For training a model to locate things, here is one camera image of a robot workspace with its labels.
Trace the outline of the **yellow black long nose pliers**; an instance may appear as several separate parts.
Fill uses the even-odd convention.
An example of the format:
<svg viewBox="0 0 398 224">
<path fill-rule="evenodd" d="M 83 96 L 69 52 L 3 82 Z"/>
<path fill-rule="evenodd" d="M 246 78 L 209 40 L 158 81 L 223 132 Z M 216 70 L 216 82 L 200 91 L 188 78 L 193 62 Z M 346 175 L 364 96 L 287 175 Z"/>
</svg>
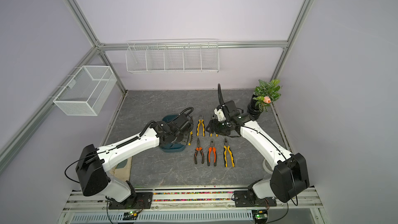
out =
<svg viewBox="0 0 398 224">
<path fill-rule="evenodd" d="M 193 132 L 191 131 L 191 132 L 190 132 L 190 134 L 189 134 L 188 146 L 190 146 L 190 145 L 191 145 L 191 143 L 192 143 L 192 140 L 193 140 Z"/>
</svg>

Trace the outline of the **orange black long nose pliers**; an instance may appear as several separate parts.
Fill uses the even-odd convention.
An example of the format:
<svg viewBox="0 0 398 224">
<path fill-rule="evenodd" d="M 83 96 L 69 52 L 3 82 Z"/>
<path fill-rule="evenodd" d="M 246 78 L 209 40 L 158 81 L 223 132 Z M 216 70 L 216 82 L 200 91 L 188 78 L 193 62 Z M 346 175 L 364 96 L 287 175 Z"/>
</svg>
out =
<svg viewBox="0 0 398 224">
<path fill-rule="evenodd" d="M 203 148 L 201 146 L 200 139 L 197 139 L 197 147 L 195 149 L 195 154 L 194 154 L 194 163 L 198 163 L 198 157 L 201 158 L 201 164 L 204 164 L 204 153 L 203 153 Z"/>
</svg>

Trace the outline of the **orange black combination pliers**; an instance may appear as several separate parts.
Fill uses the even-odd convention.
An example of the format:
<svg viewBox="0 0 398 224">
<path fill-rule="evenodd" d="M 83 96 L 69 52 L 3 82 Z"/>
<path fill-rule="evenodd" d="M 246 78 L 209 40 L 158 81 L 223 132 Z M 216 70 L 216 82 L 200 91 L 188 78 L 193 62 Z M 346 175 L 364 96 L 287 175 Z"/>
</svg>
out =
<svg viewBox="0 0 398 224">
<path fill-rule="evenodd" d="M 215 147 L 214 140 L 210 140 L 207 152 L 207 165 L 210 166 L 211 164 L 213 164 L 215 167 L 217 166 L 217 149 Z"/>
</svg>

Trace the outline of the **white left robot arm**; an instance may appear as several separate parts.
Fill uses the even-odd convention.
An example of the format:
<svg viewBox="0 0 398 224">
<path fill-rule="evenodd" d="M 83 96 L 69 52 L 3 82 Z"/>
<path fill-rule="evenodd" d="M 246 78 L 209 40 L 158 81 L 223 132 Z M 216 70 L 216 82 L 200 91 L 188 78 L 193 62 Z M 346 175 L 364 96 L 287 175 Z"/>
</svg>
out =
<svg viewBox="0 0 398 224">
<path fill-rule="evenodd" d="M 122 141 L 101 147 L 86 146 L 75 169 L 83 195 L 103 195 L 119 203 L 134 202 L 136 192 L 132 184 L 109 171 L 145 150 L 178 143 L 189 137 L 192 130 L 192 118 L 188 114 L 179 114 L 169 122 L 150 121 L 141 133 Z"/>
</svg>

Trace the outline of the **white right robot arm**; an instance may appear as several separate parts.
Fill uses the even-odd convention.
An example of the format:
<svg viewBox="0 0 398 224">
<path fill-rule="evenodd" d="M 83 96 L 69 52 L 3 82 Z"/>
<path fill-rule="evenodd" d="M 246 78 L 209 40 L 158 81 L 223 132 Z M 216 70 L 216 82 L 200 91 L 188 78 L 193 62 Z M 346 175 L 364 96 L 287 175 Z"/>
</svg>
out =
<svg viewBox="0 0 398 224">
<path fill-rule="evenodd" d="M 306 159 L 300 153 L 293 154 L 274 141 L 248 113 L 241 113 L 235 102 L 219 101 L 214 110 L 216 115 L 207 131 L 222 136 L 231 136 L 235 131 L 248 140 L 264 157 L 272 169 L 269 186 L 275 197 L 288 202 L 309 186 Z"/>
</svg>

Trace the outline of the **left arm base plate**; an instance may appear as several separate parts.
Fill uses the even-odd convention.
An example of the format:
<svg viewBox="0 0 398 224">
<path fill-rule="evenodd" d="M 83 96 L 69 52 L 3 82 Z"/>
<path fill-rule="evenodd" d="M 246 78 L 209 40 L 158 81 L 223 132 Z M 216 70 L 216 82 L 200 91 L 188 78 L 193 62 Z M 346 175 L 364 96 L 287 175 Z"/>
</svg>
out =
<svg viewBox="0 0 398 224">
<path fill-rule="evenodd" d="M 152 192 L 138 192 L 129 196 L 122 202 L 110 199 L 108 208 L 114 209 L 150 209 L 152 204 Z"/>
</svg>

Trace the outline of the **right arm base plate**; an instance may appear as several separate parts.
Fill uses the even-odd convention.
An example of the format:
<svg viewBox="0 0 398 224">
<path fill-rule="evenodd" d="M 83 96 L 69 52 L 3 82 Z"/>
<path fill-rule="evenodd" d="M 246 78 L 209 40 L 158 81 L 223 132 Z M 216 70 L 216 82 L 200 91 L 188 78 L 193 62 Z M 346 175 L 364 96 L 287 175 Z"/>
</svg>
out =
<svg viewBox="0 0 398 224">
<path fill-rule="evenodd" d="M 238 190 L 233 192 L 232 200 L 236 207 L 275 207 L 277 202 L 273 197 L 258 198 L 250 190 Z"/>
</svg>

